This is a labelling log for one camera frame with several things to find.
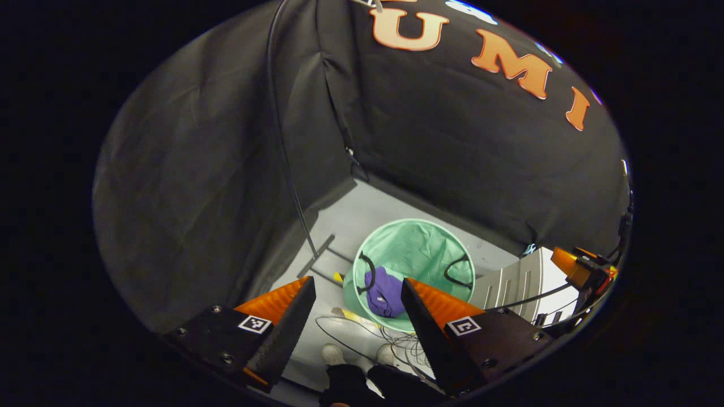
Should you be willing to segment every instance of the tangled wires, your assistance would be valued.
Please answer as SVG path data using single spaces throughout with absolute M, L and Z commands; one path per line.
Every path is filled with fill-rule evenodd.
M 370 361 L 373 361 L 370 357 L 365 355 L 362 352 L 357 351 L 356 349 L 352 348 L 348 344 L 344 343 L 340 339 L 336 338 L 331 333 L 327 332 L 320 324 L 319 321 L 322 319 L 340 319 L 343 321 L 351 322 L 353 324 L 357 324 L 365 331 L 369 332 L 375 337 L 378 337 L 385 342 L 392 345 L 392 355 L 397 359 L 400 363 L 403 363 L 407 366 L 412 366 L 412 362 L 410 360 L 410 356 L 414 358 L 415 363 L 421 366 L 427 366 L 430 367 L 430 363 L 427 360 L 427 357 L 425 356 L 425 352 L 422 349 L 422 346 L 420 345 L 420 340 L 417 338 L 417 335 L 411 334 L 411 333 L 404 333 L 404 332 L 396 332 L 391 333 L 389 330 L 386 330 L 384 327 L 379 327 L 378 333 L 370 330 L 368 327 L 364 326 L 363 324 L 353 321 L 352 319 L 347 319 L 343 316 L 318 316 L 314 319 L 314 322 L 316 323 L 317 327 L 319 327 L 322 332 L 327 334 L 330 338 L 336 340 L 339 342 L 342 346 L 349 349 L 350 351 L 357 353 L 359 356 L 362 356 L 364 358 L 369 359 Z M 396 348 L 401 348 L 405 351 L 405 359 L 402 360 L 398 355 L 397 352 L 395 352 Z

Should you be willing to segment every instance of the person's leg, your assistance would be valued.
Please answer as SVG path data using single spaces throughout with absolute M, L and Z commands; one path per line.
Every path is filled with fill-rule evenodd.
M 321 407 L 328 407 L 333 403 L 344 403 L 350 407 L 386 405 L 383 398 L 367 387 L 367 378 L 362 369 L 346 364 L 338 347 L 325 345 L 322 357 L 329 365 L 329 389 L 325 390 L 319 399 Z
M 392 349 L 380 348 L 377 364 L 369 369 L 367 377 L 377 386 L 385 400 L 394 407 L 431 406 L 449 400 L 446 395 L 428 386 L 414 374 L 403 372 L 393 366 Z

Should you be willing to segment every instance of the black fabric wall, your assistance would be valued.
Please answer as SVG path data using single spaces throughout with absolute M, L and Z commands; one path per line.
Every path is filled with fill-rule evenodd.
M 109 131 L 93 188 L 98 243 L 114 284 L 154 332 L 209 304 L 238 305 L 283 271 L 280 252 L 303 242 L 269 115 L 264 61 L 278 6 L 232 18 L 178 51 Z M 277 89 L 312 222 L 315 202 L 349 180 L 349 164 L 329 99 L 309 96 L 326 93 L 308 40 L 313 15 L 292 11 L 279 33 L 279 51 L 291 51 Z
M 134 312 L 165 332 L 212 303 L 268 289 L 303 244 L 271 121 L 266 42 L 280 1 L 210 30 L 129 97 L 93 189 L 101 254 Z M 385 3 L 450 18 L 435 49 L 389 49 L 349 1 L 289 0 L 273 49 L 292 178 L 308 221 L 350 188 L 351 147 L 372 175 L 480 225 L 511 252 L 539 245 L 608 252 L 623 210 L 623 148 L 592 101 L 565 120 L 567 65 L 540 101 L 470 63 L 486 23 L 441 1 Z M 518 55 L 546 57 L 514 28 L 485 25 Z
M 409 38 L 421 34 L 417 12 L 450 23 L 434 49 L 402 51 L 375 41 L 364 7 L 319 1 L 330 93 L 362 165 L 491 230 L 491 242 L 513 253 L 533 242 L 610 252 L 627 204 L 625 152 L 605 108 L 565 60 L 556 67 L 516 28 L 500 20 L 491 25 L 444 1 L 384 6 L 408 12 L 399 30 Z M 483 45 L 478 28 L 506 38 L 518 56 L 537 55 L 553 67 L 546 100 L 517 79 L 472 65 Z M 565 119 L 571 86 L 591 102 L 583 132 Z

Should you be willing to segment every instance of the cable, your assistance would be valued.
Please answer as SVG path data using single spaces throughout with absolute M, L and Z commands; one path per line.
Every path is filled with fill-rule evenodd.
M 413 365 L 412 362 L 410 362 L 410 358 L 407 355 L 407 351 L 405 352 L 405 358 L 408 360 L 408 363 L 406 363 L 406 364 L 413 370 L 413 372 L 415 372 L 415 374 L 417 374 L 417 376 L 420 378 L 420 380 L 427 383 L 428 385 L 431 385 L 433 388 L 439 390 L 439 387 L 437 387 L 437 381 L 434 378 L 430 377 L 427 373 L 421 371 L 420 369 L 415 367 L 415 365 Z
M 332 334 L 330 334 L 329 332 L 327 332 L 327 331 L 326 331 L 323 327 L 321 327 L 321 325 L 319 324 L 319 320 L 320 320 L 320 319 L 344 319 L 345 321 L 349 321 L 349 322 L 352 322 L 352 323 L 354 323 L 354 324 L 359 325 L 359 326 L 362 327 L 365 331 L 371 333 L 372 335 L 374 335 L 374 336 L 376 336 L 376 337 L 380 337 L 380 336 L 375 335 L 374 332 L 372 332 L 371 330 L 368 330 L 367 327 L 365 327 L 364 325 L 360 324 L 359 322 L 353 321 L 353 320 L 351 320 L 351 319 L 344 318 L 344 317 L 342 317 L 342 316 L 318 316 L 318 317 L 316 317 L 316 318 L 314 319 L 314 323 L 317 325 L 317 327 L 319 327 L 319 329 L 320 329 L 322 332 L 326 333 L 327 336 L 329 336 L 330 338 L 332 338 L 332 339 L 336 340 L 337 342 L 341 343 L 342 346 L 344 346 L 345 348 L 349 349 L 350 351 L 352 351 L 352 352 L 354 352 L 354 353 L 357 353 L 359 356 L 362 356 L 362 357 L 364 357 L 364 358 L 367 358 L 367 359 L 370 360 L 372 363 L 377 363 L 375 360 L 373 360 L 373 359 L 370 358 L 369 356 L 365 355 L 364 353 L 362 353 L 362 352 L 360 352 L 360 351 L 357 351 L 356 349 L 352 348 L 351 346 L 349 346 L 349 345 L 347 345 L 346 343 L 342 342 L 341 340 L 337 339 L 334 335 L 332 335 Z
M 408 362 L 400 359 L 400 357 L 397 356 L 397 354 L 395 353 L 395 347 L 394 347 L 394 346 L 392 346 L 392 347 L 390 348 L 390 350 L 392 351 L 392 355 L 395 357 L 395 359 L 397 359 L 398 361 L 400 361 L 400 363 L 406 364 L 406 365 L 408 365 L 408 366 L 412 366 L 411 364 L 409 364 Z
M 302 209 L 302 204 L 299 200 L 299 195 L 297 194 L 297 188 L 294 185 L 294 179 L 292 179 L 292 167 L 289 164 L 287 146 L 284 143 L 284 131 L 282 129 L 282 121 L 279 118 L 279 105 L 277 105 L 277 88 L 274 84 L 274 72 L 272 70 L 272 46 L 274 45 L 274 34 L 277 32 L 277 23 L 279 22 L 279 16 L 282 15 L 282 12 L 284 11 L 286 5 L 287 0 L 282 0 L 282 3 L 277 9 L 277 12 L 274 13 L 274 19 L 271 21 L 271 27 L 269 28 L 269 38 L 266 41 L 266 77 L 269 81 L 271 115 L 273 116 L 274 124 L 277 126 L 278 129 L 279 145 L 281 147 L 283 163 L 282 169 L 284 170 L 284 175 L 287 179 L 287 188 L 289 188 L 289 192 L 292 194 L 292 200 L 294 201 L 294 207 L 297 211 L 297 217 L 299 218 L 299 222 L 302 224 L 302 229 L 304 229 L 304 235 L 307 238 L 309 247 L 312 249 L 312 254 L 314 258 L 317 259 L 319 257 L 319 253 L 317 252 L 316 248 L 314 248 L 314 242 L 312 242 L 312 237 L 309 234 L 309 227 L 307 226 L 307 221 L 304 219 L 304 210 Z
M 546 316 L 555 314 L 556 312 L 564 309 L 565 307 L 571 305 L 572 303 L 575 303 L 576 301 L 578 301 L 578 297 L 574 298 L 570 303 L 567 303 L 567 304 L 565 304 L 564 306 L 562 306 L 562 307 L 560 307 L 560 308 L 558 308 L 558 309 L 555 309 L 555 310 L 549 312 L 548 314 L 546 314 Z
M 557 292 L 563 291 L 563 290 L 565 290 L 566 288 L 568 288 L 568 287 L 570 287 L 570 286 L 571 286 L 571 284 L 570 284 L 569 282 L 567 282 L 567 283 L 565 283 L 564 285 L 561 285 L 561 286 L 558 287 L 558 288 L 555 288 L 555 289 L 553 289 L 553 290 L 551 290 L 551 291 L 548 291 L 547 293 L 542 293 L 542 294 L 540 294 L 540 295 L 536 295 L 535 297 L 530 297 L 530 298 L 528 298 L 527 300 L 522 300 L 522 301 L 518 301 L 518 302 L 515 302 L 515 303 L 510 303 L 510 304 L 508 304 L 508 305 L 497 306 L 497 307 L 494 307 L 494 308 L 488 308 L 488 309 L 486 309 L 485 311 L 487 311 L 487 312 L 497 311 L 497 310 L 503 309 L 503 308 L 510 308 L 511 306 L 519 306 L 519 305 L 521 305 L 521 304 L 529 303 L 529 302 L 531 302 L 531 301 L 539 300 L 539 299 L 544 298 L 544 297 L 547 297 L 547 296 L 549 296 L 549 295 L 556 294 Z
M 401 337 L 392 337 L 390 334 L 387 334 L 385 332 L 384 327 L 379 328 L 379 333 L 382 334 L 382 336 L 387 341 L 387 343 L 389 343 L 390 345 L 397 346 L 398 348 L 404 348 L 406 350 L 411 350 L 413 348 L 409 348 L 407 346 L 401 346 L 400 343 L 404 343 L 404 342 L 419 343 L 417 336 L 414 334 L 404 334 Z
M 618 261 L 621 260 L 621 256 L 622 256 L 622 255 L 623 255 L 623 252 L 620 251 L 620 250 L 617 250 L 617 251 L 616 251 L 616 257 L 611 260 L 611 263 L 618 265 Z
M 568 317 L 568 318 L 566 318 L 566 319 L 564 319 L 564 320 L 562 320 L 562 321 L 556 322 L 555 324 L 543 325 L 543 326 L 541 326 L 541 328 L 552 327 L 552 326 L 555 326 L 555 325 L 565 324 L 566 322 L 569 322 L 569 321 L 571 321 L 571 320 L 573 320 L 573 319 L 576 319 L 576 318 L 580 317 L 580 316 L 583 315 L 583 314 L 588 314 L 588 313 L 593 309 L 593 307 L 595 307 L 604 297 L 605 297 L 605 295 L 600 296 L 600 297 L 599 297 L 595 302 L 593 302 L 593 304 L 591 304 L 590 306 L 587 306 L 585 309 L 582 309 L 582 310 L 580 310 L 579 312 L 576 312 L 575 314 L 571 315 L 570 317 Z
M 419 342 L 419 341 L 415 344 L 414 349 L 411 351 L 411 353 L 412 353 L 412 356 L 415 358 L 415 362 L 416 362 L 417 364 L 421 364 L 421 365 L 425 365 L 425 366 L 427 366 L 427 367 L 430 367 L 429 362 L 428 362 L 428 360 L 427 360 L 427 356 L 425 355 L 425 351 L 424 351 L 424 350 L 422 350 L 422 351 L 420 350 L 420 342 Z

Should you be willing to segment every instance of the orange letter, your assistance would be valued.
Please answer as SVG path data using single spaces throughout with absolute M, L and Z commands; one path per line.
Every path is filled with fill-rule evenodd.
M 417 13 L 415 16 L 422 20 L 422 35 L 420 38 L 405 38 L 400 35 L 400 18 L 407 15 L 405 10 L 384 9 L 382 13 L 370 10 L 374 16 L 374 39 L 378 43 L 395 49 L 408 51 L 427 51 L 433 49 L 440 42 L 442 25 L 450 22 L 445 17 L 430 13 Z
M 553 71 L 550 65 L 532 54 L 518 58 L 518 55 L 515 54 L 513 48 L 503 37 L 486 30 L 477 30 L 477 33 L 483 37 L 483 51 L 480 56 L 473 58 L 473 65 L 488 72 L 498 73 L 500 67 L 497 66 L 495 61 L 500 59 L 503 74 L 507 79 L 513 79 L 525 72 L 526 74 L 518 79 L 521 88 L 540 99 L 546 98 L 545 85 L 546 81 L 548 81 L 548 72 Z
M 571 89 L 573 89 L 573 107 L 571 107 L 570 112 L 565 114 L 565 118 L 578 131 L 584 131 L 584 118 L 586 117 L 586 111 L 591 106 L 591 102 L 575 86 L 572 86 Z

